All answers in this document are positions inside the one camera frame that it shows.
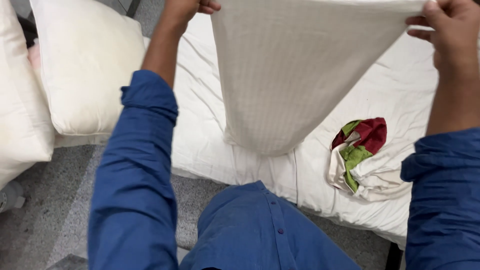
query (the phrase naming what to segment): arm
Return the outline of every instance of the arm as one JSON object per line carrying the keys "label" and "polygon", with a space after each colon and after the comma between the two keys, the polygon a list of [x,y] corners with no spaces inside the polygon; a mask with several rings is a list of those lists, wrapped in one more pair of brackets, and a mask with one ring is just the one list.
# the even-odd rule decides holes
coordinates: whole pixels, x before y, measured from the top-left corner
{"label": "arm", "polygon": [[407,269],[480,269],[480,8],[471,0],[429,1],[408,33],[430,41],[439,83],[427,137],[402,164],[413,181]]}
{"label": "arm", "polygon": [[144,70],[122,88],[124,109],[96,172],[88,225],[91,270],[178,268],[170,184],[178,113],[171,88],[179,38],[191,19],[184,14],[202,11],[198,2],[167,1]]}

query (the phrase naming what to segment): left hand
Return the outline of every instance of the left hand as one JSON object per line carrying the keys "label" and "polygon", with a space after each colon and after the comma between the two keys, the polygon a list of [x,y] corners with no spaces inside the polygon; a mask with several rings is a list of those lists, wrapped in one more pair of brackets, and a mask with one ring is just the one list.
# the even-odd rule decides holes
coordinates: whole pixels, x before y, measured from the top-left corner
{"label": "left hand", "polygon": [[213,14],[220,8],[220,4],[213,0],[166,0],[162,17],[167,17],[173,23],[186,25],[195,13]]}

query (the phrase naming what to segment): green fabric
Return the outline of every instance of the green fabric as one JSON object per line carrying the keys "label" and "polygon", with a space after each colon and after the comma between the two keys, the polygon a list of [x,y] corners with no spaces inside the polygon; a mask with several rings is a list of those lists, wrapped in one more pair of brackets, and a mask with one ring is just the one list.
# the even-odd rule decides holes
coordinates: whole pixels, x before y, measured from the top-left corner
{"label": "green fabric", "polygon": [[345,134],[345,136],[348,137],[350,132],[352,132],[352,130],[354,130],[357,127],[357,125],[362,121],[363,120],[355,120],[355,121],[351,121],[348,124],[344,125],[342,127],[343,134]]}
{"label": "green fabric", "polygon": [[350,170],[355,168],[363,160],[373,155],[365,149],[365,146],[362,145],[358,147],[351,145],[341,150],[340,155],[342,155],[343,159],[345,160],[345,183],[347,183],[347,185],[352,189],[353,193],[355,193],[359,188],[359,183],[353,179],[352,175],[350,174]]}

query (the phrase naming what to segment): blue shirt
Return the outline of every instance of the blue shirt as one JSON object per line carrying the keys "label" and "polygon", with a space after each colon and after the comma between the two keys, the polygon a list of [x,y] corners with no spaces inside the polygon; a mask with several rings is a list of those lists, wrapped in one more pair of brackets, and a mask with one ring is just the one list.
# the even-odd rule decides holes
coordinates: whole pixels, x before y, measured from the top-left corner
{"label": "blue shirt", "polygon": [[[88,228],[90,270],[359,269],[294,205],[262,182],[216,195],[198,242],[178,266],[170,153],[178,114],[170,87],[137,71],[97,170]],[[480,269],[480,130],[429,136],[403,163],[414,181],[409,269]]]}

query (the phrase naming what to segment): pillow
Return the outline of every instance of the pillow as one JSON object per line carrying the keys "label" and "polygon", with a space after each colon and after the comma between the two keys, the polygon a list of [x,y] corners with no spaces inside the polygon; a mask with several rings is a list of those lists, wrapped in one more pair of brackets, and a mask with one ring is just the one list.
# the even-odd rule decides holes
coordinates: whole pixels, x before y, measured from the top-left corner
{"label": "pillow", "polygon": [[403,33],[425,0],[217,0],[224,138],[291,151]]}
{"label": "pillow", "polygon": [[53,126],[28,62],[22,27],[0,0],[0,189],[53,152]]}
{"label": "pillow", "polygon": [[109,135],[120,87],[145,54],[140,24],[94,0],[30,0],[51,120],[60,135]]}

